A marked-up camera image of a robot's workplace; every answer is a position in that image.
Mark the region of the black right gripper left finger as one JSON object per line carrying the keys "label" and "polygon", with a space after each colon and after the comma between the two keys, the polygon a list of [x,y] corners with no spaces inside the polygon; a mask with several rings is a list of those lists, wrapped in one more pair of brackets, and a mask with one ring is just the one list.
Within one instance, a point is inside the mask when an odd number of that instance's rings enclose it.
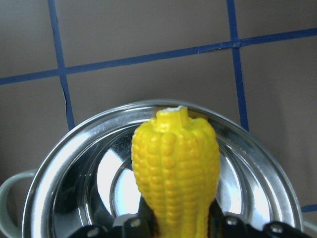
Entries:
{"label": "black right gripper left finger", "polygon": [[138,212],[118,216],[111,228],[87,225],[70,235],[71,238],[158,238],[159,229],[154,212],[143,197]]}

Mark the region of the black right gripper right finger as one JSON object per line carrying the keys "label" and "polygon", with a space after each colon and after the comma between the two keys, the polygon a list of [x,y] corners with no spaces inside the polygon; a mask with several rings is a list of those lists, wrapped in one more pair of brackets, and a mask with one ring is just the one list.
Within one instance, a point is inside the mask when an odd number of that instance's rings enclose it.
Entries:
{"label": "black right gripper right finger", "polygon": [[256,229],[237,214],[223,213],[216,200],[209,209],[210,238],[308,238],[309,235],[286,223],[273,221]]}

